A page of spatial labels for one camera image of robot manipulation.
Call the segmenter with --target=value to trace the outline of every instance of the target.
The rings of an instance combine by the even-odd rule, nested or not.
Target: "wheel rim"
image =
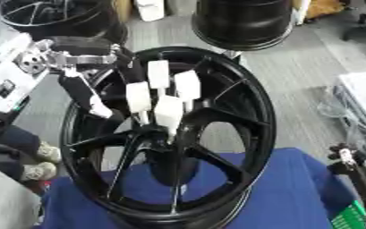
[[[87,124],[89,122],[87,120],[92,118],[87,119],[87,116],[75,104],[71,104],[66,113],[61,137],[64,163],[70,176],[88,197],[111,213],[152,223],[198,219],[210,211],[221,209],[227,203],[237,200],[237,197],[243,195],[259,177],[275,142],[275,116],[264,89],[243,67],[226,57],[206,50],[190,47],[164,47],[142,51],[137,55],[144,66],[152,60],[169,60],[172,73],[194,68],[200,76],[202,84],[212,85],[212,87],[202,89],[203,99],[195,104],[193,112],[183,118],[175,144],[168,150],[177,155],[174,165],[175,174],[181,172],[179,161],[193,157],[219,168],[226,174],[228,182],[204,197],[192,201],[182,201],[181,190],[176,188],[180,186],[179,176],[176,175],[170,204],[154,205],[126,197],[117,198],[122,195],[120,188],[117,188],[120,186],[120,182],[103,181],[96,172],[95,166],[89,161],[92,149],[101,148],[99,145],[106,144],[126,145],[121,164],[118,165],[115,173],[117,174],[115,177],[122,177],[123,171],[133,161],[133,155],[137,152],[140,140],[154,138],[154,136],[163,140],[166,138],[166,133],[161,128],[154,126],[114,133],[114,129],[120,123],[114,123],[112,127],[109,127],[106,121],[95,120],[93,123],[101,127],[98,127],[93,134],[91,131],[90,136],[83,136],[81,123]],[[125,80],[118,77],[117,72],[106,77],[98,76],[93,81],[93,85],[99,94],[103,94],[110,81],[114,83],[115,90],[119,92],[113,94],[111,96],[113,98],[109,100],[103,97],[105,103],[118,109],[124,116],[128,116],[126,101],[123,98]],[[245,159],[241,167],[233,165],[199,144],[198,140],[203,130],[213,122],[231,123],[239,132],[245,146]],[[102,137],[95,137],[99,132]]]

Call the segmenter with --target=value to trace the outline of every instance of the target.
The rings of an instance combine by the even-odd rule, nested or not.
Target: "black tire rim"
[[[95,0],[0,0],[2,22],[34,40],[51,36],[107,38],[123,44],[127,29],[111,1]]]
[[[159,139],[166,138],[163,130],[144,126],[114,133],[120,123],[110,124],[95,119],[74,103],[70,104],[66,112],[60,139],[64,164],[72,179],[84,194],[101,207],[126,221],[143,222],[141,225],[167,228],[162,226],[189,224],[203,219],[210,212],[231,213],[237,206],[241,209],[246,201],[243,196],[248,196],[249,188],[260,176],[275,143],[275,115],[265,90],[241,65],[207,50],[161,47],[141,51],[137,56],[144,69],[148,61],[158,59],[168,60],[173,74],[194,69],[204,85],[202,99],[195,103],[191,113],[184,116],[177,139],[170,148],[170,152],[177,155],[174,167],[177,176],[172,188],[171,204],[154,205],[122,197],[119,187],[120,177],[123,177],[137,154],[140,145],[137,142],[154,135],[159,136]],[[130,114],[126,108],[124,82],[119,72],[114,71],[110,75],[99,74],[92,84],[109,107],[127,117]],[[245,147],[245,159],[241,166],[233,165],[199,144],[203,130],[213,122],[230,123],[239,133]],[[121,163],[115,172],[117,175],[108,183],[98,174],[98,161],[91,160],[91,155],[114,145],[125,146]],[[176,187],[181,185],[179,161],[187,157],[204,160],[218,167],[226,174],[228,182],[200,199],[183,202],[180,189]],[[229,222],[231,214],[214,218],[201,228],[210,228],[221,222],[225,225],[228,223],[226,219]]]
[[[11,26],[40,27],[74,20],[83,21],[99,13],[101,5],[100,1],[0,0],[0,16],[4,23]]]

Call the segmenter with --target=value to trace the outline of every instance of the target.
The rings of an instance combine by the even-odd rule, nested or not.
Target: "dark pants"
[[[21,151],[31,157],[37,155],[40,139],[37,135],[17,126],[11,126],[0,136],[0,144],[12,150]],[[0,162],[0,171],[16,181],[21,179],[24,167],[18,162]]]

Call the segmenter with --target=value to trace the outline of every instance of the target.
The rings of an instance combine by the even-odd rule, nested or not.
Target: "black wheel in background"
[[[123,44],[127,38],[110,0],[0,0],[0,17],[35,40],[73,36]]]

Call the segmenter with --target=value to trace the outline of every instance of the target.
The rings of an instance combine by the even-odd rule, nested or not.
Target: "robotic arm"
[[[358,150],[349,149],[344,144],[332,147],[330,150],[333,153],[329,155],[329,158],[337,160],[329,166],[330,171],[334,174],[349,176],[366,210],[366,155]]]
[[[124,65],[126,81],[142,79],[138,60],[128,50],[106,40],[56,37],[34,42],[22,33],[0,47],[0,130],[23,109],[28,95],[51,72],[73,101],[90,114],[114,118],[77,66],[81,64]]]

